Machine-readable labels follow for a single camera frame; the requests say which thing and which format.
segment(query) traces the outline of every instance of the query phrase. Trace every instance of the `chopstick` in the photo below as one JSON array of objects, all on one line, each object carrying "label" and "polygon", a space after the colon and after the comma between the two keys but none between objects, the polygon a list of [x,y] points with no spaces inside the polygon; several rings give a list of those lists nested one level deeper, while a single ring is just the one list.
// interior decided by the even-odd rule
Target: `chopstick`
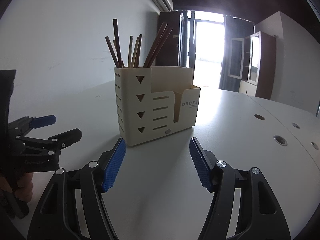
[{"label": "chopstick", "polygon": [[138,39],[139,39],[139,45],[138,45],[138,49],[137,49],[136,63],[134,64],[134,67],[135,67],[135,68],[139,67],[142,34],[139,35]]},{"label": "chopstick", "polygon": [[130,36],[130,41],[129,41],[129,53],[128,53],[128,68],[131,68],[132,40],[133,40],[133,36]]},{"label": "chopstick", "polygon": [[116,65],[116,67],[119,67],[118,61],[117,61],[117,58],[116,58],[116,54],[115,54],[115,52],[113,51],[112,44],[111,44],[110,39],[109,39],[108,36],[106,37],[106,42],[107,42],[107,44],[108,44],[108,47],[109,47],[109,50],[110,50],[112,59],[113,59],[115,65]]},{"label": "chopstick", "polygon": [[130,64],[130,67],[131,67],[131,68],[134,67],[134,64],[135,64],[135,62],[136,62],[136,56],[137,56],[138,46],[139,46],[139,39],[136,40],[136,44],[135,44],[135,46],[134,46],[133,56],[132,56],[132,60],[131,60],[131,64]]},{"label": "chopstick", "polygon": [[[117,44],[116,44],[116,40],[113,40],[113,44],[116,48],[116,51],[117,51]],[[124,63],[123,63],[123,60],[121,59],[121,63],[122,63],[122,68],[124,68]]]},{"label": "chopstick", "polygon": [[155,40],[153,41],[153,44],[151,46],[151,49],[149,50],[148,56],[146,58],[146,61],[144,62],[143,67],[147,67],[148,66],[149,61],[150,61],[150,59],[151,59],[151,57],[152,57],[152,55],[153,55],[153,53],[154,53],[159,41],[161,39],[161,36],[162,36],[166,26],[167,26],[167,23],[163,22],[161,27],[160,27],[160,29],[159,29],[159,31],[158,31],[158,33],[157,33],[157,35],[156,35]]},{"label": "chopstick", "polygon": [[115,40],[116,40],[116,52],[117,52],[117,57],[118,57],[118,62],[119,62],[119,68],[123,68],[121,65],[121,51],[120,51],[120,42],[119,42],[119,30],[118,30],[118,20],[113,19],[113,31],[115,34]]},{"label": "chopstick", "polygon": [[158,55],[159,51],[161,50],[163,44],[165,43],[165,41],[167,40],[167,38],[169,37],[170,33],[172,31],[172,28],[170,27],[166,27],[166,29],[164,30],[162,36],[161,36],[161,39],[155,49],[155,51],[153,52],[152,54],[152,57],[148,63],[148,65],[146,67],[151,67],[151,64],[154,62],[154,60],[156,59],[156,56]]}]

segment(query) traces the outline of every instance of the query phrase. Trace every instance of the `table surface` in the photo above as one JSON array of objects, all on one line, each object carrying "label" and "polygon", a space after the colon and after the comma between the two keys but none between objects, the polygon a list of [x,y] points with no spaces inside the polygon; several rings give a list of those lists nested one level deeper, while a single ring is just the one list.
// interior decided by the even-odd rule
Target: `table surface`
[{"label": "table surface", "polygon": [[[97,160],[120,136],[114,82],[31,107],[26,109],[24,115],[27,114],[57,117],[55,125],[32,130],[29,137],[47,139],[74,128],[82,131],[80,142],[61,151],[60,166],[67,171]],[[255,114],[265,120],[257,119]],[[103,195],[117,236],[120,240],[198,238],[213,194],[201,186],[189,154],[189,140],[197,137],[203,149],[214,152],[217,159],[233,168],[261,169],[294,238],[320,200],[320,152],[311,145],[314,141],[320,146],[319,131],[320,120],[303,110],[241,93],[202,88],[194,127],[127,147],[115,184]],[[274,135],[285,138],[288,145],[278,144]],[[13,221],[25,236],[52,174],[34,174],[30,214]],[[240,190],[236,189],[228,236],[236,230],[239,202]],[[77,206],[82,233],[88,236],[82,207]]]}]

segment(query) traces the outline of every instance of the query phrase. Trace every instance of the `blue textured pad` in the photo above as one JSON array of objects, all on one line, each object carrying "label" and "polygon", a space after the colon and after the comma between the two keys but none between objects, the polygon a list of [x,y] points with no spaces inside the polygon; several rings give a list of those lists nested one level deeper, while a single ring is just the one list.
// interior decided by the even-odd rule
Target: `blue textured pad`
[{"label": "blue textured pad", "polygon": [[52,125],[55,124],[56,122],[56,117],[52,114],[52,115],[47,115],[47,116],[43,116],[43,117],[38,117],[38,118],[34,118],[31,122],[29,127],[30,128],[40,128],[40,127],[45,127],[48,125]]},{"label": "blue textured pad", "polygon": [[189,143],[189,152],[196,167],[199,179],[203,187],[212,192],[212,183],[210,178],[210,169],[197,145],[191,139]]},{"label": "blue textured pad", "polygon": [[125,155],[125,141],[122,139],[104,171],[102,189],[107,192],[113,186]]}]

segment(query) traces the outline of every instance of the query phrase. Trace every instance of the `dark curtain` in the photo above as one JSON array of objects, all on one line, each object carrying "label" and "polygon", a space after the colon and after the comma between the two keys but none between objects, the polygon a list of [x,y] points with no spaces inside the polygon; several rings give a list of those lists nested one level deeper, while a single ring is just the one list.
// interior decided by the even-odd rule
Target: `dark curtain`
[{"label": "dark curtain", "polygon": [[219,89],[238,92],[240,88],[240,79],[228,76],[231,39],[245,38],[253,34],[253,22],[233,18],[232,16],[227,15],[225,16],[224,28],[224,55],[221,66]]}]

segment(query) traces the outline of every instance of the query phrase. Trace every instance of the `finger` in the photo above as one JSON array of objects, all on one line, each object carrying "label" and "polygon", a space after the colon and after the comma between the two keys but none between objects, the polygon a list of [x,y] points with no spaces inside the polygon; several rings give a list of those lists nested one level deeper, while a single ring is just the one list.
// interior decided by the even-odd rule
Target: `finger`
[{"label": "finger", "polygon": [[9,193],[12,193],[12,189],[9,185],[9,183],[7,182],[7,180],[0,176],[0,189],[4,190],[4,191],[7,191]]},{"label": "finger", "polygon": [[24,195],[23,197],[19,198],[21,201],[24,201],[24,202],[30,202],[31,199],[32,199],[32,191],[28,194],[28,195]]},{"label": "finger", "polygon": [[32,192],[32,189],[33,189],[33,183],[30,182],[28,186],[17,189],[14,192],[14,195],[19,199],[24,198],[26,195],[29,195],[30,192]]},{"label": "finger", "polygon": [[21,178],[18,180],[18,187],[26,187],[29,185],[32,180],[33,173],[24,173]]}]

